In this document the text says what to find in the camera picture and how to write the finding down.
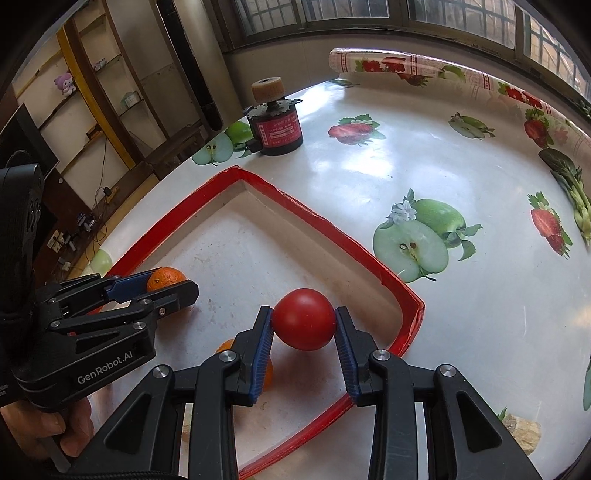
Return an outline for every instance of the human hand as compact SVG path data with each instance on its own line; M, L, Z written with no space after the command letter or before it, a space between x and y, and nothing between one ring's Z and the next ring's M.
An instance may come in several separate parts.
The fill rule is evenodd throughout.
M90 419L90 402L87 398L73 404L69 409L67 424L59 413L43 413L25 400L19 400L0 408L12 436L29 457L45 459L46 450L40 438L63 433L60 446L63 452L77 457L88 444L95 432Z

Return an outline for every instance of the screw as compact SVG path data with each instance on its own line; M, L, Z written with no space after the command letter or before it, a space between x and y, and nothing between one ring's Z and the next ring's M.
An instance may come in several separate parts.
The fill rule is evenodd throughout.
M379 360L380 362L390 360L390 357L392 356L390 352L388 352L387 350L382 350L381 348L374 350L372 355L376 360Z
M166 365L159 365L157 367L154 367L154 369L152 370L152 375L156 378L167 377L169 373L170 369Z
M457 374L456 367L453 365L442 365L439 367L439 371L444 377L455 377Z
M233 362L236 359L236 354L231 350L224 350L219 354L219 359L224 363Z

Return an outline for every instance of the tray rim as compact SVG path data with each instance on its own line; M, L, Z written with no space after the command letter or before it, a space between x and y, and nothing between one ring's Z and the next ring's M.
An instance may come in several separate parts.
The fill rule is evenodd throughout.
M419 296L359 242L335 227L324 217L314 213L300 201L274 187L262 177L239 166L232 166L217 173L173 207L121 256L109 270L107 276L132 274L178 228L188 222L198 210L239 181L250 185L260 194L270 198L308 223L376 276L381 284L394 295L402 311L402 325L388 350L395 355L402 356L416 337L423 321L425 304ZM255 475L297 450L343 416L352 406L353 403L349 396L343 395L295 435L251 463L246 464L239 471L240 480Z

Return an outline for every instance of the green apple print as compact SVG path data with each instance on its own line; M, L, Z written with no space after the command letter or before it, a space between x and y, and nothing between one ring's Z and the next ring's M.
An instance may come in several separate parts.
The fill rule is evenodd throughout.
M374 253L405 283L445 270L449 255L433 230L416 220L383 223L374 233Z
M466 81L466 76L464 75L464 72L462 71L462 69L460 67L456 67L455 65L443 66L443 68L441 68L441 70L439 70L437 77L441 78L441 79L453 79L453 80L459 79L463 82Z
M89 263L93 273L100 273L101 277L104 277L106 273L113 267L113 261L111 256L105 252L102 248L99 248L92 257Z
M463 254L458 261L466 260L476 253L476 247L466 237L476 235L482 228L481 224L466 226L464 217L454 207L438 200L415 200L412 189L405 198L409 199L410 205L417 212L417 220L433 230L447 248L462 246Z
M591 358L589 359L589 365L587 366L583 389L583 408L587 411L589 407L591 407Z
M193 161L197 165L207 165L225 162L234 153L232 140L225 133L221 133L210 140L201 150L193 155Z
M482 225L466 226L464 217L447 203L415 200L410 189L402 203L392 205L388 219L374 233L374 254L402 281L410 283L441 273L449 262L448 249L462 246L460 260L476 253L466 237L476 235Z
M251 151L248 150L246 146L246 142L248 142L252 138L252 130L251 126L238 121L234 122L224 132L228 138L232 141L232 147L234 152L243 152L243 154L239 157L247 157L251 154Z
M494 128L488 128L480 120L471 116L460 115L460 112L456 112L455 115L452 115L452 119L448 123L456 132L466 138L478 138L484 140L486 135L489 135L490 137L495 136L493 134L495 131Z

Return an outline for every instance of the spool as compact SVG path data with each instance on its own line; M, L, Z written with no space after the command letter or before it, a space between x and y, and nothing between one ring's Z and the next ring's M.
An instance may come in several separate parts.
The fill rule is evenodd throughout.
M263 155L284 155L294 151L304 141L296 103L301 100L285 98L281 77L269 77L252 84L252 94L259 104L246 114L254 141L250 151Z

